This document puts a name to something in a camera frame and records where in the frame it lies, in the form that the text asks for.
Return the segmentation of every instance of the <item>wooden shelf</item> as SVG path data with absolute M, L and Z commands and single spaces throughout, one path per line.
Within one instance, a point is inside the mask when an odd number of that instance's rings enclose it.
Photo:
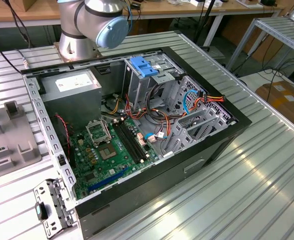
M 202 7 L 195 7 L 192 4 L 184 3 L 183 5 L 172 5 L 166 0 L 161 2 L 142 2 L 141 3 L 141 15 L 172 15 L 172 14 L 195 14 L 201 12 Z M 283 7 L 264 7 L 265 11 L 272 9 L 278 10 Z M 212 13 L 216 12 L 252 12 L 255 10 L 261 10 L 261 8 L 246 8 L 245 6 L 237 3 L 235 0 L 229 0 L 229 2 L 223 3 L 222 7 L 214 7 Z M 56 20 L 60 19 L 58 3 L 55 0 L 37 0 L 27 12 L 17 12 L 22 20 Z M 132 10 L 133 15 L 138 15 L 136 10 Z M 0 7 L 0 22 L 13 21 L 12 14 L 9 8 Z

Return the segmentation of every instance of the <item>motherboard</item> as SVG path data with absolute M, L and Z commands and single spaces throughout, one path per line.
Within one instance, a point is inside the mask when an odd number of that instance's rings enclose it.
M 114 183 L 158 160 L 132 119 L 92 123 L 70 137 L 74 147 L 77 199 Z

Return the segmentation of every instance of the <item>table leg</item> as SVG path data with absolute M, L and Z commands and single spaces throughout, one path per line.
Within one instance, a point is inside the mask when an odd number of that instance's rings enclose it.
M 218 27 L 219 27 L 219 25 L 221 23 L 222 18 L 223 18 L 223 15 L 222 14 L 217 15 L 215 17 L 215 20 L 213 21 L 213 24 L 212 24 L 212 26 L 210 28 L 210 31 L 208 33 L 208 36 L 206 38 L 206 41 L 203 44 L 204 46 L 210 46 L 211 41 L 212 41 L 213 37 L 215 36 L 215 34 L 217 32 L 217 29 L 218 29 Z
M 257 37 L 255 43 L 252 45 L 251 49 L 248 52 L 248 56 L 252 55 L 252 53 L 257 49 L 259 46 L 260 42 L 263 40 L 263 38 L 267 35 L 265 31 L 262 31 L 260 35 Z
M 280 10 L 276 10 L 271 17 L 275 18 L 279 15 Z M 257 37 L 257 40 L 255 41 L 255 43 L 252 45 L 251 49 L 248 52 L 248 56 L 250 56 L 258 47 L 258 45 L 260 44 L 260 42 L 263 40 L 263 38 L 266 36 L 266 32 L 262 31 L 259 35 L 259 37 Z
M 237 46 L 235 52 L 233 53 L 233 55 L 231 56 L 226 69 L 230 70 L 231 67 L 233 66 L 233 64 L 235 63 L 236 59 L 238 58 L 240 52 L 242 51 L 243 47 L 245 46 L 246 42 L 248 41 L 248 39 L 250 38 L 253 30 L 256 27 L 256 19 L 252 20 L 250 26 L 248 27 L 247 31 L 245 32 L 244 36 L 242 37 L 239 45 Z

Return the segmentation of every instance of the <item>expansion slot bracket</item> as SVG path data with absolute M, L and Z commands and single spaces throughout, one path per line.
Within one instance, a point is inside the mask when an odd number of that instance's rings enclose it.
M 38 219 L 43 221 L 48 239 L 77 222 L 76 211 L 61 178 L 45 180 L 33 192 Z

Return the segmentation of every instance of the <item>metal rack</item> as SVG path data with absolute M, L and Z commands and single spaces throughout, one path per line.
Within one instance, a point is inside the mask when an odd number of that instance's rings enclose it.
M 294 125 L 182 34 L 130 36 L 116 49 L 100 52 L 109 56 L 162 46 L 170 46 L 253 123 L 219 160 L 92 239 L 294 239 Z M 13 51 L 6 54 L 23 67 Z M 52 47 L 24 54 L 31 67 L 61 61 Z M 43 156 L 0 177 L 0 240 L 45 239 L 32 189 L 57 177 L 21 81 L 0 56 L 0 107 L 13 99 L 23 104 Z M 80 239 L 80 232 L 73 227 L 57 239 Z
M 229 63 L 227 64 L 226 69 L 231 69 L 256 27 L 263 30 L 263 32 L 257 38 L 251 50 L 248 52 L 248 55 L 250 55 L 259 46 L 259 43 L 263 40 L 266 34 L 273 36 L 274 38 L 287 45 L 289 47 L 289 50 L 294 50 L 294 21 L 285 16 L 257 18 L 251 22 L 249 28 L 247 29 L 235 52 L 233 53 Z M 284 54 L 282 56 L 280 62 L 277 65 L 279 65 L 283 61 L 286 55 L 287 54 Z

